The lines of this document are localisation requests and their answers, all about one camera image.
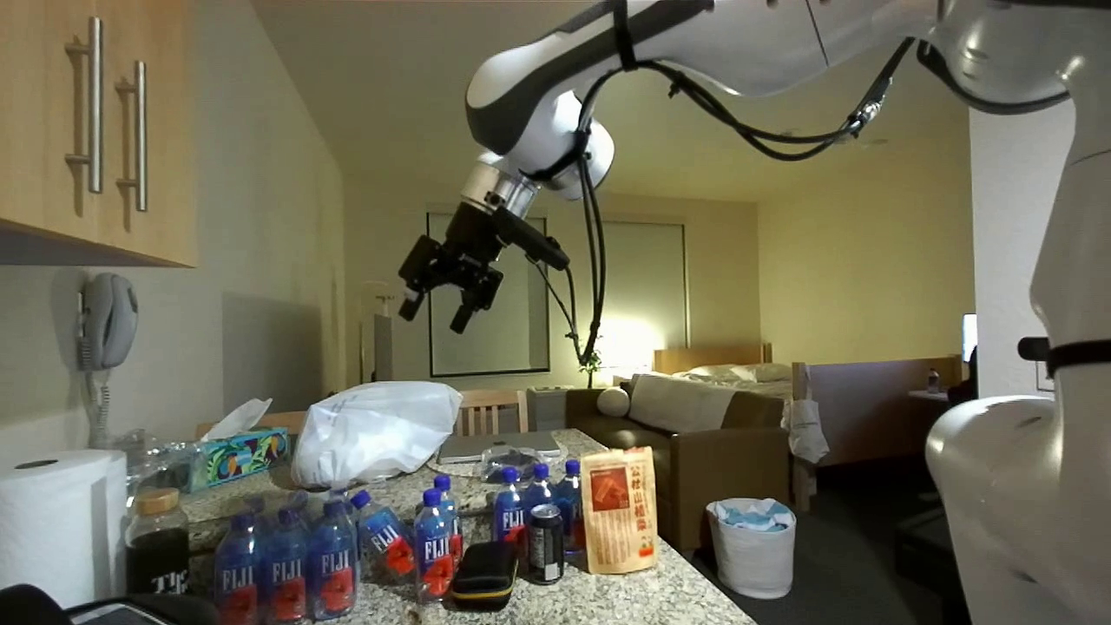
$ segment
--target black cable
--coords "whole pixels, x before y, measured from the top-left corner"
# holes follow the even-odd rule
[[[615,17],[615,50],[619,50],[620,68],[635,68],[631,30],[627,30],[627,2],[624,0],[609,0],[609,10]]]
[[[730,124],[738,139],[748,139],[756,152],[771,157],[771,161],[809,161],[826,152],[831,146],[843,141],[843,139],[859,139],[863,131],[863,124],[880,116],[884,90],[905,56],[905,50],[912,44],[912,38],[905,38],[889,63],[882,67],[882,73],[870,79],[870,88],[863,90],[863,97],[859,100],[859,108],[848,116],[848,123],[833,131],[817,131],[817,135],[787,135],[787,131],[764,131],[753,124],[742,124],[716,93],[707,93],[700,82],[696,82],[688,73],[663,67],[663,63],[635,63],[631,56],[624,56],[627,50],[619,44],[620,51],[620,68],[654,68],[663,73],[669,79],[669,93],[688,93],[704,116],[713,116],[716,123]],[[602,204],[593,196],[593,179],[591,179],[591,123],[593,123],[593,100],[602,93],[602,88],[619,76],[620,68],[610,68],[604,76],[598,76],[588,93],[583,93],[583,108],[581,108],[581,124],[576,124],[576,139],[573,146],[554,161],[559,166],[550,166],[545,173],[551,177],[554,171],[564,171],[565,163],[576,163],[581,173],[581,190],[583,190],[583,230],[588,230],[588,258],[591,258],[591,330],[588,330],[588,343],[581,343],[581,322],[576,322],[576,284],[573,284],[573,271],[565,269],[569,277],[569,307],[554,296],[551,281],[545,277],[551,300],[559,303],[564,316],[569,320],[569,342],[576,350],[576,360],[598,366],[598,330],[602,330],[602,311],[604,311],[604,293],[609,293],[609,262],[604,262],[604,227],[602,227]]]
[[[1058,93],[1047,93],[1047,97],[1035,97],[1035,100],[987,100],[987,97],[976,97],[973,90],[964,90],[951,76],[951,68],[943,67],[943,56],[928,42],[918,44],[918,63],[922,63],[969,108],[987,112],[987,116],[1029,116],[1029,112],[1040,112],[1040,108],[1071,100],[1071,90],[1058,90]]]

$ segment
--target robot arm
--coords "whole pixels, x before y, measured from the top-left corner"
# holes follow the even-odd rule
[[[528,44],[495,51],[464,97],[469,130],[486,152],[443,243],[420,237],[398,269],[413,293],[398,311],[413,320],[429,289],[460,284],[450,330],[464,330],[495,296],[494,262],[508,243],[554,271],[569,263],[559,243],[520,217],[537,188],[581,198],[583,185],[604,179],[615,141],[581,104],[602,76],[663,63],[727,93],[778,93],[862,50],[922,34],[934,14],[934,0],[604,0]]]

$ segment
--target white plastic bag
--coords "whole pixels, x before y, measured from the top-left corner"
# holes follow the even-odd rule
[[[372,381],[308,406],[291,457],[299,485],[417,471],[450,433],[460,391],[438,381]]]
[[[831,454],[831,441],[823,429],[823,413],[817,401],[786,401],[781,427],[787,429],[787,448],[803,463],[818,463]]]

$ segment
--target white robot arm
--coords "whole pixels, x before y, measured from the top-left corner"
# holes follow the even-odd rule
[[[1108,623],[1111,0],[604,0],[476,73],[469,124],[486,152],[443,243],[423,237],[405,258],[404,316],[460,284],[463,330],[495,296],[504,243],[565,269],[520,217],[537,188],[576,198],[609,173],[615,146],[581,104],[593,79],[663,63],[730,93],[773,93],[896,38],[921,38],[921,59],[984,112],[1076,104],[1032,284],[1054,401],[963,402],[929,429],[928,457],[976,623]]]
[[[405,258],[398,274],[413,300],[404,316],[413,320],[429,289],[460,284],[450,330],[464,330],[495,296],[499,274],[488,263],[504,243],[565,269],[559,243],[530,234],[520,217],[537,188],[581,198],[583,185],[604,179],[615,141],[591,117],[583,131],[581,104],[602,76],[659,63],[727,93],[778,93],[862,50],[922,34],[934,17],[934,0],[609,0],[537,42],[495,51],[464,97],[469,130],[486,152],[443,243],[423,237]]]

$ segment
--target plastic bottle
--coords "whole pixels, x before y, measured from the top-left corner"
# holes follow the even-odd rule
[[[450,529],[443,522],[441,491],[423,491],[417,529],[417,602],[443,602],[456,558],[450,558]]]
[[[260,531],[254,512],[235,513],[215,550],[218,623],[260,623]]]
[[[129,519],[129,593],[188,593],[188,519],[177,491],[142,491]]]
[[[307,583],[307,522],[299,506],[282,506],[272,534],[263,537],[263,609],[266,623],[301,623],[308,618],[308,583]]]
[[[429,484],[435,484],[435,491],[441,491],[441,506],[443,506],[443,522],[449,522],[449,531],[450,531],[450,558],[460,564],[464,546],[463,546],[463,519],[460,519],[460,506],[456,506],[456,498],[450,498],[450,476],[438,471]]]
[[[554,484],[554,502],[564,519],[564,558],[583,567],[588,534],[583,534],[583,484],[581,457],[565,457],[564,480]]]
[[[530,467],[530,484],[525,485],[525,522],[530,506],[554,502],[550,476],[551,476],[550,463]]]
[[[347,499],[340,498],[324,502],[324,513],[308,531],[307,581],[314,623],[344,618],[355,610],[358,537],[347,519]]]
[[[520,543],[525,543],[525,498],[520,498],[520,485],[517,485],[517,469],[508,467],[499,471],[499,493],[494,493],[494,502],[488,502],[488,543],[508,543],[520,552]]]
[[[417,554],[397,513],[374,502],[367,491],[358,491],[352,498],[352,512],[358,531],[360,575],[381,587],[413,587]]]

